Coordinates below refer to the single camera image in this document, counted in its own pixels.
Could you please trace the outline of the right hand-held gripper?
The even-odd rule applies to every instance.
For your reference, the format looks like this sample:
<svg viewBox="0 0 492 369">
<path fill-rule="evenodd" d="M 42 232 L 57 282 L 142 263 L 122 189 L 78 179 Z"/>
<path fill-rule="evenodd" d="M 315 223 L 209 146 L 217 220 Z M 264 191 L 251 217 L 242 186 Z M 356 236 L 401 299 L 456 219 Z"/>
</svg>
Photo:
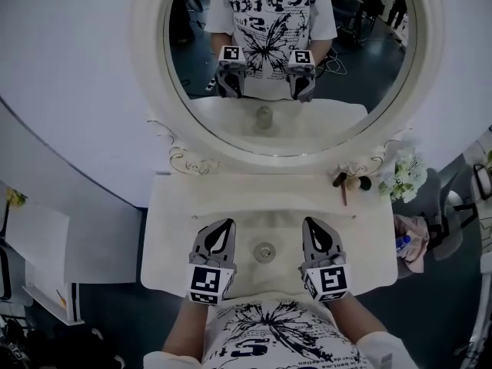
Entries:
<svg viewBox="0 0 492 369">
<path fill-rule="evenodd" d="M 306 217 L 302 224 L 304 259 L 301 279 L 314 301 L 327 303 L 350 290 L 351 269 L 346 262 L 341 236 L 319 218 Z M 317 254 L 332 254 L 315 259 Z"/>
</svg>

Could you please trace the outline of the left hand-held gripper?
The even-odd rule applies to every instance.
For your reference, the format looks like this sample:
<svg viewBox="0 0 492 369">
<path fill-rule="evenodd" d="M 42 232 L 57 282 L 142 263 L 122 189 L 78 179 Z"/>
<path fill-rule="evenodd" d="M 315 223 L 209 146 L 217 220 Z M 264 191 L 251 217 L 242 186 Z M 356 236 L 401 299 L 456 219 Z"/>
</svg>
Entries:
<svg viewBox="0 0 492 369">
<path fill-rule="evenodd" d="M 187 297 L 198 304 L 218 305 L 226 297 L 237 267 L 234 263 L 236 223 L 225 218 L 202 228 L 187 266 Z"/>
</svg>

